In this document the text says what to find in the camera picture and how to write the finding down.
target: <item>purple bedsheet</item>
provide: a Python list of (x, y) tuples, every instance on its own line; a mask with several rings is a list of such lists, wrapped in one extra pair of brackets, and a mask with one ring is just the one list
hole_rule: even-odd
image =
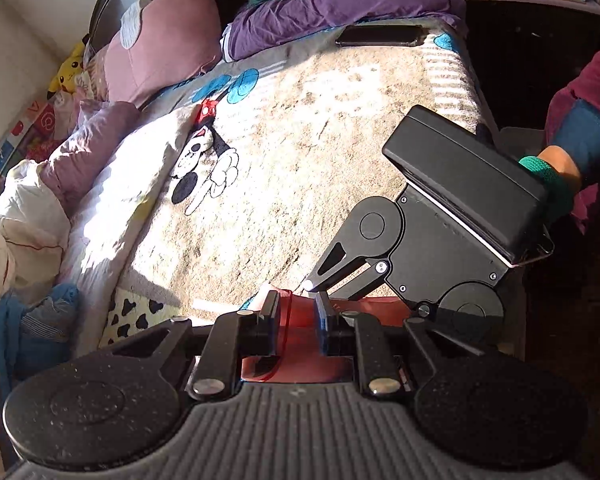
[(378, 18), (439, 17), (464, 27), (464, 0), (269, 0), (238, 13), (223, 40), (227, 61), (331, 27)]

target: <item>pink pillow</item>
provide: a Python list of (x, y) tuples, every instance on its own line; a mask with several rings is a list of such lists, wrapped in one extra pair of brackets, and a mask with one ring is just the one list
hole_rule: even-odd
[(85, 67), (86, 72), (89, 74), (89, 81), (91, 84), (91, 91), (93, 92), (93, 98), (98, 101), (109, 100), (109, 89), (107, 88), (107, 78), (104, 73), (104, 60), (107, 56), (107, 49), (109, 45), (103, 46), (91, 61), (87, 63)]
[(141, 16), (134, 46), (124, 49), (117, 33), (104, 64), (109, 100), (138, 107), (158, 90), (210, 70), (221, 57), (215, 0), (154, 0)]
[(40, 179), (58, 197), (67, 216), (91, 189), (122, 139), (131, 133), (139, 115), (131, 103), (80, 102), (80, 116), (87, 119), (56, 148), (40, 172)]

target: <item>person's hand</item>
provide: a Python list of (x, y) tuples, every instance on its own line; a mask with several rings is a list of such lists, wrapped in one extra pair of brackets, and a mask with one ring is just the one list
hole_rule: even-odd
[(573, 209), (573, 197), (579, 192), (582, 178), (571, 157), (559, 146), (548, 146), (538, 156), (526, 156), (520, 164), (544, 183), (549, 191), (544, 224), (549, 227)]

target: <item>stuffed toy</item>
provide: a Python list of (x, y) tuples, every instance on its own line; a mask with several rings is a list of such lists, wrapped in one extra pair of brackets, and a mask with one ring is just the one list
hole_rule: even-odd
[(74, 50), (71, 52), (71, 56), (64, 60), (64, 63), (60, 65), (60, 70), (58, 70), (56, 76), (51, 80), (51, 83), (49, 84), (49, 94), (54, 94), (59, 89), (69, 92), (69, 94), (75, 92), (74, 78), (84, 70), (82, 65), (83, 53), (84, 43), (80, 42), (76, 44)]

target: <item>cellphone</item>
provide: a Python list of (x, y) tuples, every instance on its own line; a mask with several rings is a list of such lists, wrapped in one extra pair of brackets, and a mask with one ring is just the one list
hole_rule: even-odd
[(417, 46), (424, 42), (421, 25), (349, 25), (336, 40), (337, 46)]

